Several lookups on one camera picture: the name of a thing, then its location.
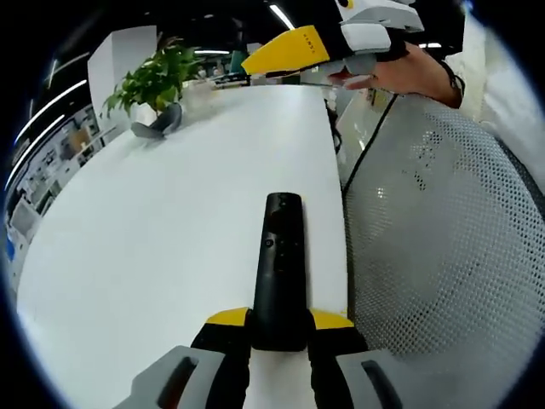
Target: white desk surface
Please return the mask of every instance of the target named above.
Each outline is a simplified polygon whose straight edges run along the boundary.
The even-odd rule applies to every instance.
[[[206,319],[251,307],[266,197],[306,209],[310,303],[343,313],[341,191],[320,89],[216,91],[166,141],[127,131],[68,183],[26,257],[17,309],[68,402],[108,408]],[[252,352],[244,407],[315,407],[306,354]]]

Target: human hand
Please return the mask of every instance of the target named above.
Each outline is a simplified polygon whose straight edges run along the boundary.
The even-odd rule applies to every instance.
[[[414,44],[406,43],[409,54],[398,60],[377,62],[370,76],[346,83],[346,89],[385,89],[396,94],[420,94],[458,108],[462,103],[459,90],[450,85],[449,74],[428,53]],[[333,84],[343,85],[349,73],[330,75]]]

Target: white sleeve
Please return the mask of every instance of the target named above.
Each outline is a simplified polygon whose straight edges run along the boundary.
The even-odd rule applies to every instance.
[[[468,17],[464,50],[447,60],[466,81],[462,113],[501,139],[545,193],[545,117],[500,40]]]

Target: yellow plastic part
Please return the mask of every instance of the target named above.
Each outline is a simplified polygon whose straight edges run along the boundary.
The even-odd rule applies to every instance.
[[[244,326],[247,308],[228,309],[212,315],[206,321],[207,324]]]
[[[310,312],[313,314],[314,325],[317,330],[354,327],[354,323],[348,318],[344,318],[342,315],[326,313],[325,311],[314,308],[310,308]]]
[[[329,60],[316,28],[304,26],[273,38],[244,60],[242,67],[249,75],[266,74],[297,71]]]

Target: black ceiling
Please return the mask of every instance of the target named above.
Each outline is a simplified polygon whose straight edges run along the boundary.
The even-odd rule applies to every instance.
[[[162,39],[181,37],[190,46],[233,50],[245,49],[247,43],[266,43],[285,31],[284,24],[269,9],[272,3],[277,4],[295,26],[339,19],[334,0],[156,0],[146,3],[122,0],[76,10],[71,20],[74,26],[57,38],[56,45],[49,50],[49,58],[43,59],[45,62],[40,67],[34,67],[34,72],[39,70],[40,78],[34,80],[33,88],[26,95],[27,108],[19,112],[19,126],[14,127],[14,133],[29,118],[30,99],[33,99],[33,111],[36,112],[59,93],[87,78],[87,59],[112,31],[155,25]],[[417,0],[414,7],[419,11],[426,31],[409,36],[408,41],[438,42],[443,44],[442,50],[448,54],[461,49],[463,17],[451,0]],[[61,18],[61,15],[53,16],[51,25]],[[49,86],[53,59],[57,60],[56,66],[59,67],[87,53],[81,60],[56,73]],[[89,103],[88,87],[83,86],[54,104],[26,132],[26,137],[36,137],[62,113],[69,117]]]

